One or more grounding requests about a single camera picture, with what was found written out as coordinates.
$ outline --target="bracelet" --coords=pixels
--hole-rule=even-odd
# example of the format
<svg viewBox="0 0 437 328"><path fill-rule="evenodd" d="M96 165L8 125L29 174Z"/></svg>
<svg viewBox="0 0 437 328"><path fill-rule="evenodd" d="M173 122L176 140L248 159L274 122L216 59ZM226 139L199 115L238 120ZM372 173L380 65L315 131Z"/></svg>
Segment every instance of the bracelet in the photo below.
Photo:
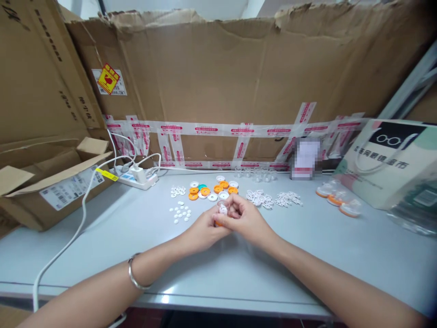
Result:
<svg viewBox="0 0 437 328"><path fill-rule="evenodd" d="M148 290L151 285L147 286L147 287L141 286L132 275L132 261L137 255L140 255L140 254L141 253L136 253L136 254L132 255L131 258L127 261L129 263L129 277L136 288L138 288L140 290Z"/></svg>

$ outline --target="table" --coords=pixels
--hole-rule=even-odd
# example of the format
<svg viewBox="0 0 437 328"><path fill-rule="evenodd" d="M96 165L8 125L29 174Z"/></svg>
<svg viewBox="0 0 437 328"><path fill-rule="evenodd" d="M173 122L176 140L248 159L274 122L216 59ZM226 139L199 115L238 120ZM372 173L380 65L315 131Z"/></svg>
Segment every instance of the table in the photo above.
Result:
<svg viewBox="0 0 437 328"><path fill-rule="evenodd" d="M271 183L234 178L233 173L167 172L147 191L115 183L87 205L85 232L49 268L41 280L40 299L68 287L185 231L209 200L170 197L172 186L198 181L213 187L215 177L236 180L239 192L263 189L275 196L293 191L304 206L260 209L283 238L320 259L431 314L437 240L413 234L391 222L384 211L363 205L352 219L315 194L321 179L292 181L279 174ZM192 210L188 222L174 224L170 207L183 201ZM40 269L69 241L81 220L79 209L52 229L38 233L20 228L0 240L0 296L31 298ZM140 296L134 306L217 313L299 318L330 318L332 313L281 264L232 234L208 251L174 264Z"/></svg>

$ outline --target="open cardboard box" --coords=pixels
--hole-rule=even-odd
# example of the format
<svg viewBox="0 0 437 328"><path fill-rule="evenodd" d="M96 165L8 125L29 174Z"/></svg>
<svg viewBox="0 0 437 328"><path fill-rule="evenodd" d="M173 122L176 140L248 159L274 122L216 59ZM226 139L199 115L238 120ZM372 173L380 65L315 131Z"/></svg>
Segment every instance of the open cardboard box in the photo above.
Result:
<svg viewBox="0 0 437 328"><path fill-rule="evenodd" d="M0 154L0 206L9 217L45 231L81 206L94 169L112 152L103 140L85 137L77 147L74 143L36 143ZM87 200L111 183L96 172Z"/></svg>

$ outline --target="box flap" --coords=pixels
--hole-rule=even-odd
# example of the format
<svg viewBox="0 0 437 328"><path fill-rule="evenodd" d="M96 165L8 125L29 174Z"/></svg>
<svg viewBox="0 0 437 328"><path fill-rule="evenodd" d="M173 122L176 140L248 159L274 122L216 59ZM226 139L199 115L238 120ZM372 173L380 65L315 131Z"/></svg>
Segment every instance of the box flap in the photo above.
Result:
<svg viewBox="0 0 437 328"><path fill-rule="evenodd" d="M85 153L101 155L105 153L106 149L108 148L108 144L109 142L106 140L85 137L76 149Z"/></svg>
<svg viewBox="0 0 437 328"><path fill-rule="evenodd" d="M0 195L3 196L18 188L34 174L16 169L12 166L5 166L0 170Z"/></svg>
<svg viewBox="0 0 437 328"><path fill-rule="evenodd" d="M47 187L49 187L57 182L60 182L64 179L70 178L70 177L82 172L83 170L93 166L94 164L98 163L102 159L105 159L106 157L108 157L111 154L112 154L112 152L107 152L107 153L104 153L102 155L98 155L98 156L96 156L92 159L89 159L83 163L75 165L72 168L66 169L65 171L62 171L58 174L52 175L49 178L41 180L41 181L39 181L39 182L29 186L29 187L23 188L23 189L18 190L10 195L7 195L6 197L14 197L16 195L26 194L26 193L30 193L30 192L34 192L34 191L38 191L38 190L47 188Z"/></svg>

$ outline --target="shipping label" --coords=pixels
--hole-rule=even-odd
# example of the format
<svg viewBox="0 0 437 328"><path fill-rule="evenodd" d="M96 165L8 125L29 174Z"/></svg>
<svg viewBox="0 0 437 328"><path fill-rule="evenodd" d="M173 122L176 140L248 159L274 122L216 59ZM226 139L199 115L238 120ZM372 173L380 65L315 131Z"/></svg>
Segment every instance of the shipping label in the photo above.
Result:
<svg viewBox="0 0 437 328"><path fill-rule="evenodd" d="M55 210L62 210L74 200L83 196L88 189L91 176L97 165L94 165L71 178L67 178L40 191L40 195ZM91 189L103 182L103 177L96 172L92 179Z"/></svg>

